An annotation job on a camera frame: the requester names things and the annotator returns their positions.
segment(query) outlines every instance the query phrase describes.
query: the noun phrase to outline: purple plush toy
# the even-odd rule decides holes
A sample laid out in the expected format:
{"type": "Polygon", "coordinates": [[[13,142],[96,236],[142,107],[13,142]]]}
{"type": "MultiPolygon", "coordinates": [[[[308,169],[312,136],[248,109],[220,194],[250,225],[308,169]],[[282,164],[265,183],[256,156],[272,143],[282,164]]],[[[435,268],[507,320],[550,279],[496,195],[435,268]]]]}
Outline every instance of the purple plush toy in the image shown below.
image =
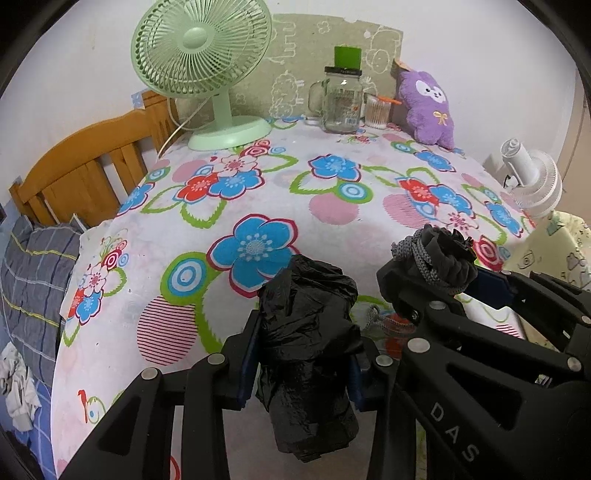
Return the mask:
{"type": "Polygon", "coordinates": [[[398,97],[408,108],[407,122],[414,139],[425,145],[454,149],[453,120],[447,98],[427,72],[402,72],[398,97]]]}

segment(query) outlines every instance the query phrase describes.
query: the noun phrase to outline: white clip fan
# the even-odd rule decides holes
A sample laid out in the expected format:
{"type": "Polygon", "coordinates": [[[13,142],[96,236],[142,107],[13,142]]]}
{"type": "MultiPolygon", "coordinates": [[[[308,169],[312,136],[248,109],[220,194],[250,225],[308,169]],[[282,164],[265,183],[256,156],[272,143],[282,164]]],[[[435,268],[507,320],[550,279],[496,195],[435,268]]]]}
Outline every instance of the white clip fan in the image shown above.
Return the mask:
{"type": "Polygon", "coordinates": [[[526,150],[516,138],[502,145],[501,154],[517,181],[510,191],[515,202],[532,218],[543,218],[554,210],[562,197],[562,179],[552,157],[526,150]]]}

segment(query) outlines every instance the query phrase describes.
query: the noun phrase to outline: fan cord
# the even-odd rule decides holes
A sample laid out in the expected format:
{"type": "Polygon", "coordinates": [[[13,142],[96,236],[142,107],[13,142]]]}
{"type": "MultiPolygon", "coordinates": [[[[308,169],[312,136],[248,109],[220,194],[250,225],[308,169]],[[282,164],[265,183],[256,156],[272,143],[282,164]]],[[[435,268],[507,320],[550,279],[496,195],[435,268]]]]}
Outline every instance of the fan cord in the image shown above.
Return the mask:
{"type": "Polygon", "coordinates": [[[173,121],[173,123],[177,126],[177,129],[173,132],[172,135],[170,135],[170,137],[168,138],[168,140],[166,142],[164,142],[164,145],[162,145],[162,148],[160,148],[160,151],[158,152],[158,159],[160,159],[160,157],[162,156],[162,153],[164,152],[164,150],[166,149],[166,147],[168,146],[168,143],[174,138],[174,136],[179,132],[179,130],[181,129],[185,129],[185,130],[197,130],[197,128],[183,128],[185,125],[187,125],[191,119],[197,115],[198,111],[201,110],[201,108],[203,108],[203,105],[205,105],[207,103],[207,101],[209,100],[209,97],[206,98],[203,102],[201,102],[199,104],[199,106],[195,109],[195,111],[193,113],[191,113],[191,115],[189,115],[187,117],[187,119],[182,123],[182,124],[178,124],[177,121],[174,119],[173,114],[170,110],[170,97],[167,100],[167,105],[168,105],[168,114],[170,115],[170,119],[173,121]]]}
{"type": "MultiPolygon", "coordinates": [[[[201,128],[201,127],[187,128],[187,127],[185,127],[186,123],[183,123],[183,124],[182,124],[182,126],[181,126],[181,124],[179,124],[179,123],[178,123],[178,122],[175,120],[175,118],[174,118],[174,115],[173,115],[173,112],[172,112],[172,108],[171,108],[171,102],[174,102],[174,99],[173,99],[173,98],[171,98],[171,97],[168,97],[168,98],[167,98],[167,100],[166,100],[166,106],[168,107],[168,115],[169,115],[170,119],[173,121],[173,123],[174,123],[174,124],[175,124],[177,127],[180,127],[180,128],[182,128],[182,129],[183,129],[183,130],[185,130],[186,132],[194,132],[195,130],[198,130],[199,128],[201,128]]],[[[199,105],[199,107],[197,107],[197,111],[201,110],[201,108],[202,108],[202,107],[203,107],[203,105],[199,105]]]]}

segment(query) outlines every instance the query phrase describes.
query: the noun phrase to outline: fan grille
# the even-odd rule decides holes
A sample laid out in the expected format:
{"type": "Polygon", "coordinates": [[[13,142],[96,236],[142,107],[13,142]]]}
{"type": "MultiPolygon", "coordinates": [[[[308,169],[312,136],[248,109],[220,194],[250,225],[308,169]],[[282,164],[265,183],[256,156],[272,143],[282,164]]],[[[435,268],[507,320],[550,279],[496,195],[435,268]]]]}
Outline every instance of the fan grille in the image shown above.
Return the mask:
{"type": "Polygon", "coordinates": [[[173,97],[210,96],[257,66],[271,39],[262,0],[163,0],[142,17],[132,42],[138,76],[173,97]],[[187,41],[192,31],[203,44],[187,41]]]}
{"type": "Polygon", "coordinates": [[[516,187],[511,190],[511,195],[531,217],[541,218],[558,205],[562,195],[562,179],[556,163],[547,153],[538,150],[528,152],[540,176],[534,185],[516,187]]]}

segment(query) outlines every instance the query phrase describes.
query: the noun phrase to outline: glass jar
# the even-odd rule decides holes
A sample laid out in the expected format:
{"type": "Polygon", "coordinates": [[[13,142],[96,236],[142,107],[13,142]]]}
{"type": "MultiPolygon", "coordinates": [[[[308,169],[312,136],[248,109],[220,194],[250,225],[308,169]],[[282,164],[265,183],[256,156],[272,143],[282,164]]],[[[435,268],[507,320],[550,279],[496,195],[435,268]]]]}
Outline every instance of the glass jar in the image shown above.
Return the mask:
{"type": "Polygon", "coordinates": [[[361,70],[326,67],[326,78],[310,87],[308,108],[325,131],[351,134],[359,129],[363,86],[361,70]]]}

